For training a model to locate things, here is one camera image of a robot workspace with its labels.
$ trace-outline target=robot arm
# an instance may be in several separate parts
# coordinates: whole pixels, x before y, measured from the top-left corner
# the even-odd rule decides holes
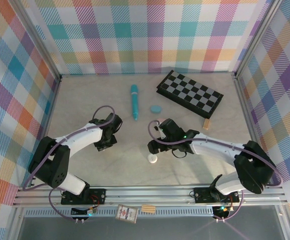
[[[151,154],[158,154],[159,152],[168,150],[179,150],[190,154],[213,156],[236,168],[235,172],[225,176],[219,175],[213,181],[210,186],[210,191],[213,192],[214,195],[221,193],[226,196],[232,192],[244,189],[256,194],[261,194],[264,187],[269,183],[269,180],[274,174],[274,171],[258,158],[235,149],[240,148],[253,152],[274,166],[274,163],[270,160],[268,155],[263,151],[259,144],[254,141],[249,141],[247,144],[230,143],[210,138],[195,130],[184,132],[171,119],[167,119],[160,123],[155,129],[161,134],[161,137],[158,138],[158,140],[167,143],[178,142],[184,139],[202,140],[186,141],[172,145],[160,144],[155,140],[152,140],[148,143],[148,149]]]
[[[98,151],[102,151],[117,143],[114,134],[122,125],[122,120],[118,115],[114,116],[114,120],[110,124],[103,127],[96,127],[97,125],[108,122],[112,117],[113,114],[111,113],[105,120],[93,119],[84,127],[79,129],[86,129],[86,131],[76,131],[78,132],[77,134],[63,141],[54,150],[51,156],[37,171],[35,176],[52,188],[61,188],[75,196],[78,196],[80,199],[88,198],[90,186],[85,181],[68,173],[69,159],[76,152],[90,144],[94,144]],[[29,172],[32,173],[51,148],[57,143],[60,143],[66,138],[66,136],[55,139],[48,136],[44,137],[35,151],[28,168]]]

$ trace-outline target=cable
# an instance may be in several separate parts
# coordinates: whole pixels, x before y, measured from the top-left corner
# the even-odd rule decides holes
[[[176,156],[175,153],[174,153],[175,149],[172,149],[171,150],[171,153],[174,155],[174,157],[178,158],[178,159],[183,159],[185,156],[187,156],[187,152],[185,152],[185,155],[184,156]]]
[[[233,197],[231,195],[229,195],[229,197],[230,197],[230,201],[231,201],[230,207],[232,208],[234,206],[234,200],[233,200]]]
[[[48,157],[49,157],[49,156],[54,152],[54,150],[55,150],[59,145],[61,145],[61,144],[62,144],[63,142],[65,142],[66,140],[70,139],[71,137],[73,137],[73,136],[75,136],[75,135],[77,135],[77,134],[79,134],[79,133],[82,133],[82,132],[84,132],[84,131],[88,131],[88,130],[91,130],[91,129],[95,129],[95,128],[101,128],[101,127],[104,127],[104,126],[106,126],[106,125],[108,125],[108,124],[110,124],[111,122],[114,121],[114,118],[115,118],[115,115],[116,115],[116,113],[115,113],[115,109],[114,109],[113,107],[109,106],[109,105],[104,105],[104,106],[99,107],[99,108],[94,112],[92,119],[94,119],[95,116],[96,116],[96,114],[97,114],[97,112],[98,112],[99,110],[103,109],[103,108],[110,108],[110,109],[112,110],[112,113],[113,113],[112,118],[111,118],[109,121],[107,121],[107,122],[105,122],[105,123],[102,123],[102,124],[100,124],[100,125],[90,126],[90,127],[87,127],[87,128],[81,128],[81,129],[79,129],[79,130],[77,130],[77,131],[74,131],[74,132],[72,132],[71,134],[69,134],[69,135],[67,135],[66,137],[64,137],[61,141],[59,141],[58,143],[56,143],[56,144],[55,144],[55,145],[54,145],[54,146],[49,150],[49,152],[46,154],[46,156],[43,158],[43,160],[38,164],[38,166],[35,168],[35,170],[34,170],[34,171],[29,175],[29,177],[28,177],[27,180],[25,181],[25,183],[24,183],[24,185],[23,185],[23,187],[22,187],[22,190],[23,190],[24,192],[26,192],[26,191],[30,191],[30,190],[34,190],[34,189],[39,188],[39,187],[42,187],[42,186],[47,186],[47,184],[42,183],[42,184],[39,184],[39,185],[34,186],[34,187],[31,187],[31,188],[26,188],[26,186],[27,186],[28,183],[33,179],[33,177],[35,176],[35,174],[37,173],[37,171],[38,171],[38,170],[41,168],[41,166],[42,166],[42,165],[47,161]],[[49,192],[49,195],[48,195],[48,201],[49,201],[50,206],[55,210],[56,213],[58,213],[58,214],[59,214],[60,216],[62,216],[63,218],[68,219],[68,220],[71,220],[71,221],[74,221],[74,222],[77,222],[77,221],[74,220],[73,218],[63,215],[63,214],[62,214],[60,211],[58,211],[58,210],[55,208],[55,206],[52,204],[50,196],[51,196],[51,193],[52,193],[55,189],[62,190],[61,188],[57,187],[57,188],[53,188],[53,189]]]
[[[192,190],[192,191],[189,193],[189,196],[192,197],[192,198],[194,199],[195,196],[191,195],[192,192],[194,192],[194,190]]]
[[[265,163],[267,166],[269,166],[274,172],[275,174],[280,178],[280,182],[279,184],[269,184],[268,186],[271,186],[271,187],[280,187],[282,185],[282,183],[284,182],[284,179],[282,177],[282,175],[280,174],[280,172],[277,170],[277,168],[275,166],[273,166],[270,162],[268,162],[267,160],[265,160],[263,157],[253,153],[252,151],[249,151],[249,150],[246,150],[246,149],[243,149],[243,148],[240,148],[240,147],[237,147],[237,146],[232,146],[230,144],[227,144],[227,143],[224,143],[224,142],[220,142],[220,141],[216,141],[216,140],[212,140],[212,139],[206,139],[206,138],[186,138],[184,140],[180,140],[180,141],[174,141],[174,142],[164,142],[164,141],[160,141],[158,139],[156,139],[153,134],[151,133],[150,131],[150,126],[151,124],[153,123],[158,123],[159,124],[159,121],[158,120],[153,120],[151,121],[149,124],[148,124],[148,133],[150,135],[150,137],[155,140],[156,142],[158,142],[159,144],[165,144],[165,145],[176,145],[176,144],[182,144],[182,143],[185,143],[185,142],[190,142],[190,141],[201,141],[201,142],[205,142],[205,141],[208,141],[208,142],[211,142],[211,143],[214,143],[214,144],[218,144],[218,145],[221,145],[221,146],[225,146],[225,147],[228,147],[228,148],[233,148],[235,150],[238,150],[238,151],[241,151],[241,152],[245,152],[257,159],[259,159],[260,161],[262,161],[263,163]]]

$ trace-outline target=plaid wall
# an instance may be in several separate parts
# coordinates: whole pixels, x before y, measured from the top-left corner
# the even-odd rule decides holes
[[[251,30],[251,32],[250,32],[250,34],[248,36],[248,39],[247,39],[247,41],[244,44],[244,47],[243,47],[242,51],[239,54],[239,57],[238,57],[238,60],[237,60],[237,62],[235,64],[235,67],[233,69],[233,72],[236,72],[237,71],[237,68],[238,68],[239,64],[241,63],[242,59],[245,56],[245,53],[246,53],[247,49],[249,48],[249,45],[251,43],[251,40],[253,39],[254,35],[256,34],[256,32],[258,30],[258,27],[259,27],[259,25],[260,25],[263,17],[265,16],[265,14],[266,14],[266,12],[268,10],[268,7],[270,6],[270,3],[272,1],[273,0],[266,0],[266,3],[263,5],[263,8],[262,8],[260,14],[258,15],[257,20],[256,20],[256,23],[255,23],[253,29]]]
[[[242,77],[261,144],[284,177],[290,203],[290,0],[282,3]]]
[[[250,35],[254,10],[269,5],[265,0],[22,2],[63,74],[227,71]]]
[[[0,0],[0,239],[43,131],[55,80],[7,0]]]

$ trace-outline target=metal bracket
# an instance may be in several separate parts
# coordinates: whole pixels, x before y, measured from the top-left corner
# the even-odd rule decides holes
[[[86,198],[78,197],[68,191],[62,193],[61,205],[103,205],[106,199],[106,189],[90,188]]]
[[[196,187],[194,188],[195,203],[197,204],[210,204],[210,203],[220,203],[227,204],[231,203],[231,198],[233,203],[239,203],[238,192],[232,192],[229,195],[222,195],[219,193],[220,201],[216,200],[210,193],[209,187]]]

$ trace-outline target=metal rail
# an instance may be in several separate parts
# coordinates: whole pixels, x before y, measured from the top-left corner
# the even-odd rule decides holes
[[[220,203],[195,203],[189,196],[193,188],[206,188],[208,185],[166,185],[166,186],[98,186],[92,189],[106,189],[106,202],[101,207],[115,207],[119,204],[140,207],[142,204],[157,207],[173,206],[219,206]],[[15,207],[48,207],[49,187],[41,187],[32,191],[19,190],[14,201]],[[60,191],[51,195],[52,202],[58,207],[88,207],[87,205],[61,205]],[[244,206],[281,205],[287,199],[281,187],[266,188],[262,194],[244,192]]]

